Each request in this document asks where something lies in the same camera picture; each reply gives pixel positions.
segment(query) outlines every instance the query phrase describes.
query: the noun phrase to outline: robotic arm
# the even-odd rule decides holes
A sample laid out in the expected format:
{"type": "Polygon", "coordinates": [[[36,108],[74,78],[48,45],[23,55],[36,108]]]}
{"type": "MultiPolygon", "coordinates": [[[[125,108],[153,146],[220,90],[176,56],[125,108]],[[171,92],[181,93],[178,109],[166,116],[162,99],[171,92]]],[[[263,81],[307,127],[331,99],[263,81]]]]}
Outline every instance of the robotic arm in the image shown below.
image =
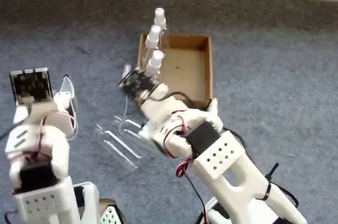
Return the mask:
{"type": "Polygon", "coordinates": [[[168,87],[136,68],[119,83],[149,119],[139,135],[172,158],[191,159],[191,168],[228,212],[232,224],[267,223],[263,212],[256,220],[252,204],[264,199],[264,211],[274,211],[280,223],[306,224],[307,221],[278,186],[257,169],[244,147],[229,132],[222,133],[223,123],[217,105],[209,111],[188,109],[168,94],[168,87]],[[224,177],[228,169],[235,173],[238,186],[224,177]]]}
{"type": "Polygon", "coordinates": [[[94,184],[73,185],[68,175],[68,141],[78,131],[77,103],[69,78],[63,78],[54,97],[47,68],[12,71],[10,79],[16,112],[5,153],[23,222],[126,223],[113,201],[99,201],[94,184]]]}

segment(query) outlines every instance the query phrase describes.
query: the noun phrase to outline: open cardboard box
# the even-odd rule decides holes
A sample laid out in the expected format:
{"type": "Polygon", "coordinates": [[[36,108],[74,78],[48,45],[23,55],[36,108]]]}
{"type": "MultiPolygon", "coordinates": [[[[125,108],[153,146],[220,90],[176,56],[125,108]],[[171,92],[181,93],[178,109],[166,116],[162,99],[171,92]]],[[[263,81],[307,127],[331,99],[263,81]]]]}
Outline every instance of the open cardboard box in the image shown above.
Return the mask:
{"type": "MultiPolygon", "coordinates": [[[[145,54],[147,34],[142,34],[139,42],[137,66],[141,67],[145,54]]],[[[200,109],[206,109],[213,98],[211,38],[206,35],[170,35],[170,48],[162,66],[160,82],[165,83],[170,92],[181,91],[189,96],[200,109]]],[[[188,102],[182,96],[177,99],[188,102]]]]}

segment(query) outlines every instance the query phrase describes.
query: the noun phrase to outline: white wire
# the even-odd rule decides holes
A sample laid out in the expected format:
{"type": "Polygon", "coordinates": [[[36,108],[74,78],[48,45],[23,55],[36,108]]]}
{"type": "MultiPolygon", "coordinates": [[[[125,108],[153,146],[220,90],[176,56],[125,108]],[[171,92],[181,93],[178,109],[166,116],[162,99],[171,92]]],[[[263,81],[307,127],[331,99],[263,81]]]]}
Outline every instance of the white wire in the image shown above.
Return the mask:
{"type": "Polygon", "coordinates": [[[52,114],[60,114],[60,115],[63,115],[63,116],[67,116],[67,117],[69,117],[71,120],[73,120],[73,122],[74,122],[74,124],[75,124],[74,133],[73,133],[73,135],[71,135],[70,137],[68,137],[67,140],[71,141],[71,140],[75,139],[75,137],[77,136],[78,131],[79,131],[79,124],[78,124],[77,120],[76,120],[73,116],[69,115],[69,114],[68,114],[67,112],[65,112],[65,111],[55,111],[55,112],[52,112],[52,113],[48,114],[47,116],[45,116],[45,117],[41,120],[40,126],[42,127],[42,126],[43,126],[43,121],[46,121],[46,119],[48,118],[48,116],[50,116],[50,115],[52,115],[52,114]]]}
{"type": "Polygon", "coordinates": [[[125,107],[125,112],[123,113],[122,120],[126,120],[127,110],[128,110],[128,97],[126,96],[126,107],[125,107]]]}

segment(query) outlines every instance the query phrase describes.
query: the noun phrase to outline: clear plastic container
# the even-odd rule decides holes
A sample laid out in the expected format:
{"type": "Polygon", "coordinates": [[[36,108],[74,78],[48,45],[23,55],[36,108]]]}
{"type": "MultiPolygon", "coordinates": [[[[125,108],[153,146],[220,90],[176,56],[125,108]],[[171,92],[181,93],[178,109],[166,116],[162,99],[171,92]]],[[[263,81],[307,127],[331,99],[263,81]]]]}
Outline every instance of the clear plastic container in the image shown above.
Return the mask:
{"type": "Polygon", "coordinates": [[[133,171],[154,156],[152,146],[137,134],[140,128],[130,119],[115,116],[111,127],[95,126],[93,139],[126,171],[133,171]]]}

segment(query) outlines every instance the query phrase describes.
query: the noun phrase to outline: bottle cap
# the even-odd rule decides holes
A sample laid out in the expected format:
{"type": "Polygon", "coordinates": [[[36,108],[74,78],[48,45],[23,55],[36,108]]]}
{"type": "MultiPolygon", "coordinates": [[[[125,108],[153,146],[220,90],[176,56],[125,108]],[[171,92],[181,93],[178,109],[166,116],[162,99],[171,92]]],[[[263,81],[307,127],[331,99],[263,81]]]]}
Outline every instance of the bottle cap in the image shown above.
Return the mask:
{"type": "Polygon", "coordinates": [[[160,26],[162,30],[167,27],[165,15],[164,15],[164,9],[161,7],[155,9],[154,24],[160,26]]]}
{"type": "Polygon", "coordinates": [[[163,58],[164,58],[163,52],[160,50],[155,50],[153,52],[153,56],[150,58],[149,64],[153,68],[159,68],[161,66],[163,58]]]}
{"type": "Polygon", "coordinates": [[[148,49],[155,49],[157,47],[161,30],[161,27],[158,25],[152,26],[145,42],[148,49]]]}

